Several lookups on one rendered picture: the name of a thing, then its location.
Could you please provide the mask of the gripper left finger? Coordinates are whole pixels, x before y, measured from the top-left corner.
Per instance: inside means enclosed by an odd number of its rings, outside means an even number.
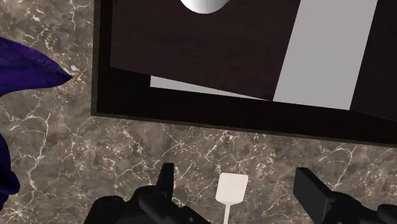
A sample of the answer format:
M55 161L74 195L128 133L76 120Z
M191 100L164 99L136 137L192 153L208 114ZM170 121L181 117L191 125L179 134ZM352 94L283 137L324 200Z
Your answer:
M130 200L110 195L95 200L83 224L211 224L192 208L172 201L174 164L164 163L155 185L136 189Z

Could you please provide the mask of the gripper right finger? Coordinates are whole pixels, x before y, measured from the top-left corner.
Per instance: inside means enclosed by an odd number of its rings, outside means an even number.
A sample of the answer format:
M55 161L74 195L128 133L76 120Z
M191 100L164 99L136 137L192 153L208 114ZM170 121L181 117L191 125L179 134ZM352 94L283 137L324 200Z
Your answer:
M306 167L296 168L293 195L314 224L397 224L397 205L369 209L346 193L330 190Z

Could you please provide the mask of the white spatula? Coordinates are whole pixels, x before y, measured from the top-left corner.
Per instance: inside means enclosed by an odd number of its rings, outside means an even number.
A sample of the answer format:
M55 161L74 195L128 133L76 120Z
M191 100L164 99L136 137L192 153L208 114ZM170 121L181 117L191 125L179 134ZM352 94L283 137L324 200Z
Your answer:
M228 224L230 207L244 200L248 175L222 172L219 175L215 199L225 205L223 224Z

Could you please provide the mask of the purple draped cloth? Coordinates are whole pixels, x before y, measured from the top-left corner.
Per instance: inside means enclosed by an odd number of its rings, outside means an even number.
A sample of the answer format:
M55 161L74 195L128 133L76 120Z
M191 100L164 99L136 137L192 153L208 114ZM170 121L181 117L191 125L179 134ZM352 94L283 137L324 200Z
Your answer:
M57 87L71 78L45 54L0 37L0 97L20 90ZM11 170L8 144L0 134L0 211L9 196L19 190L20 182Z

